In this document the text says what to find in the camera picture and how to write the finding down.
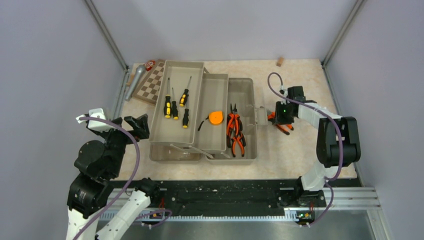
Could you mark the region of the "large orange combination pliers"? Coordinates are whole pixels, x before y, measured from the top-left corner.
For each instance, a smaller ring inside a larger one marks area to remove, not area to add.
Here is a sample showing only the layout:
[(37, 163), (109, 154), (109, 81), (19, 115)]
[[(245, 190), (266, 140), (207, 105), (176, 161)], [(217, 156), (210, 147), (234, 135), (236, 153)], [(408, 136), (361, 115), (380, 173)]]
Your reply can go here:
[(273, 126), (275, 126), (279, 131), (283, 134), (289, 136), (290, 131), (294, 130), (294, 127), (291, 124), (277, 124), (275, 118), (275, 112), (267, 112), (267, 121), (271, 122)]

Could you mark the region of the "black yellow large screwdriver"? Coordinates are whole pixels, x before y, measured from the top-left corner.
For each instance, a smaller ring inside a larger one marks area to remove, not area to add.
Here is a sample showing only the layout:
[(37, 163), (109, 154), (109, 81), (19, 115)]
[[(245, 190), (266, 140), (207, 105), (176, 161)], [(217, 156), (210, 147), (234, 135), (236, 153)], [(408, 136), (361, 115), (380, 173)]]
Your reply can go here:
[(172, 114), (171, 95), (170, 95), (170, 78), (167, 79), (165, 104), (163, 108), (164, 117), (169, 119)]

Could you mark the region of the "orange long-nose pliers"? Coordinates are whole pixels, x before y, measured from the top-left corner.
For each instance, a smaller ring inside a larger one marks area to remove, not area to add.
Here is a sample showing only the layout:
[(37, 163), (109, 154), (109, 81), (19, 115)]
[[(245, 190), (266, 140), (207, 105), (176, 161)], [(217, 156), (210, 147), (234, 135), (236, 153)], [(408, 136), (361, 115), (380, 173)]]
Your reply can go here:
[(240, 115), (238, 114), (237, 104), (230, 104), (230, 114), (229, 114), (230, 120), (229, 120), (229, 126), (234, 131), (234, 134), (236, 135), (240, 131), (243, 130), (243, 124), (240, 119)]

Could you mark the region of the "small orange needle-nose pliers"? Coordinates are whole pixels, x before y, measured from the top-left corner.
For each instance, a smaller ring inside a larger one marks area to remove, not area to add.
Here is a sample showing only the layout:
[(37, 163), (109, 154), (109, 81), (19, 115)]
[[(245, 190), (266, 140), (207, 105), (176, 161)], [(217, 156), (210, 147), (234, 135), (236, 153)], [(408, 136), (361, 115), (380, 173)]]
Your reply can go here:
[(245, 156), (246, 139), (242, 132), (237, 133), (231, 138), (231, 154), (236, 157), (236, 147), (239, 147), (241, 156)]

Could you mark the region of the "black yellow small screwdriver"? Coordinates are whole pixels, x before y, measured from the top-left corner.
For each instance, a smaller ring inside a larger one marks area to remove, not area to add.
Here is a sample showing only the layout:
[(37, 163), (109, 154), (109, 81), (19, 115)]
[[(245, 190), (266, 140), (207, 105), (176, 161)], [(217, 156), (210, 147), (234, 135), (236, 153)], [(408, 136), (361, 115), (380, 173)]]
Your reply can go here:
[(179, 106), (180, 107), (184, 107), (187, 104), (188, 97), (189, 97), (189, 86), (191, 84), (191, 81), (192, 81), (192, 76), (189, 77), (187, 86), (184, 89), (184, 91), (183, 91), (183, 93), (182, 93), (182, 95), (180, 97), (180, 100), (179, 100)]

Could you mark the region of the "translucent beige tool box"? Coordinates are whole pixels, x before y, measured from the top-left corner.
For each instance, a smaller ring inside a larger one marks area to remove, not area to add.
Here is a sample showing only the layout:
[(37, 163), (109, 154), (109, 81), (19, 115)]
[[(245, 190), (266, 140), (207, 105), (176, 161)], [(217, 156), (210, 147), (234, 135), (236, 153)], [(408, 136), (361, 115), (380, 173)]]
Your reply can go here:
[[(192, 76), (188, 101), (180, 106), (180, 97)], [(170, 100), (172, 88), (179, 119), (165, 118), (164, 105), (167, 80), (170, 78)], [(212, 125), (206, 120), (200, 131), (200, 123), (210, 112), (222, 111), (226, 117), (236, 104), (245, 137), (245, 156), (236, 147), (236, 157), (226, 145), (227, 122)], [(189, 109), (188, 128), (183, 128), (184, 109)], [(266, 124), (266, 110), (256, 105), (254, 82), (246, 77), (229, 77), (225, 73), (208, 73), (202, 62), (167, 60), (162, 85), (156, 103), (150, 129), (149, 157), (155, 162), (184, 163), (206, 158), (217, 165), (249, 165), (258, 157), (258, 126)]]

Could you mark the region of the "orange tape measure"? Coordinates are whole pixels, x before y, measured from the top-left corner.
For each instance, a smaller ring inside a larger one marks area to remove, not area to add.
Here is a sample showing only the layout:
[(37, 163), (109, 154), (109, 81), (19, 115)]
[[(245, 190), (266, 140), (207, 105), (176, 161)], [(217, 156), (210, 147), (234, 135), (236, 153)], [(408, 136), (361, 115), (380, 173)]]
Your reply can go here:
[(200, 123), (197, 130), (200, 131), (204, 122), (208, 120), (212, 125), (220, 125), (224, 120), (224, 114), (222, 111), (213, 111), (208, 114), (208, 116)]

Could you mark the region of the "orange diagonal cutting pliers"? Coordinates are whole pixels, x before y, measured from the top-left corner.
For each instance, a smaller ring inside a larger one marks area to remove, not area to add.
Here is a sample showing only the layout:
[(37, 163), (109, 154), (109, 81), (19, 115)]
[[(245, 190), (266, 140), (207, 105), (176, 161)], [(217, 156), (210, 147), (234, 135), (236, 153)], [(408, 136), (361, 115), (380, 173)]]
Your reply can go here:
[(240, 132), (240, 116), (237, 113), (230, 113), (227, 115), (226, 135), (230, 138), (232, 134), (237, 136)]

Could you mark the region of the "orange black end pliers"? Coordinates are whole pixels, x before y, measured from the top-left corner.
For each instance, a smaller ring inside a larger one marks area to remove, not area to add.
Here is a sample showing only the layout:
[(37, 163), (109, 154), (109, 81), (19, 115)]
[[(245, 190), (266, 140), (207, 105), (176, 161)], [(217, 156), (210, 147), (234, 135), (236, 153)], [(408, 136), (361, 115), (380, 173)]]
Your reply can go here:
[(227, 148), (232, 147), (232, 134), (231, 133), (226, 134), (226, 146), (227, 146)]

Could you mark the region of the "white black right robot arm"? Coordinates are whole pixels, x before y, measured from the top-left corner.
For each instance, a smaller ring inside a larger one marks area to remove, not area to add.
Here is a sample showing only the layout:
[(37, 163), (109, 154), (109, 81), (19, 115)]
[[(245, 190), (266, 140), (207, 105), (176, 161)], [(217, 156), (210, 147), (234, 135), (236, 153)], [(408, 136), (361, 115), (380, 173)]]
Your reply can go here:
[(317, 129), (316, 157), (313, 167), (296, 181), (293, 200), (307, 206), (313, 193), (322, 190), (325, 183), (336, 180), (343, 167), (357, 162), (361, 157), (357, 120), (341, 116), (307, 100), (302, 86), (280, 88), (282, 100), (275, 104), (275, 123), (288, 125), (295, 119), (304, 120)]

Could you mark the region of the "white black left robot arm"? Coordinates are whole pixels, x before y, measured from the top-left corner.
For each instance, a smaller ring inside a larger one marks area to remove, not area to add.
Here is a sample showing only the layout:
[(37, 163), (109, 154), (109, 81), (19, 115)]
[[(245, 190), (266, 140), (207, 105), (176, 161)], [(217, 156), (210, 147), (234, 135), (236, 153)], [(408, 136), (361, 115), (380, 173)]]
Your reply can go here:
[[(126, 116), (107, 120), (96, 114), (76, 118), (103, 141), (91, 140), (81, 146), (74, 166), (78, 176), (71, 183), (67, 197), (68, 240), (119, 240), (147, 207), (160, 202), (159, 184), (150, 178), (136, 182), (129, 199), (107, 226), (97, 230), (100, 216), (125, 193), (140, 164), (138, 142), (149, 138), (148, 115)], [(120, 192), (109, 201), (114, 190), (111, 180), (119, 176), (127, 145), (134, 145), (136, 163), (133, 173)]]

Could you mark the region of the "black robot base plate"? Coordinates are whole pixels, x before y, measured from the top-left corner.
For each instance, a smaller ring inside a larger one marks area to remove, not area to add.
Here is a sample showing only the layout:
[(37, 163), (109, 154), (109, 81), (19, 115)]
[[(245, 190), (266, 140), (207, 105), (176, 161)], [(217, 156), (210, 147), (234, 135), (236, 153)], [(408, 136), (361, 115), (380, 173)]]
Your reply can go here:
[(325, 208), (330, 197), (318, 191), (295, 196), (296, 179), (157, 180), (160, 192), (150, 207), (174, 217), (283, 216), (285, 207)]

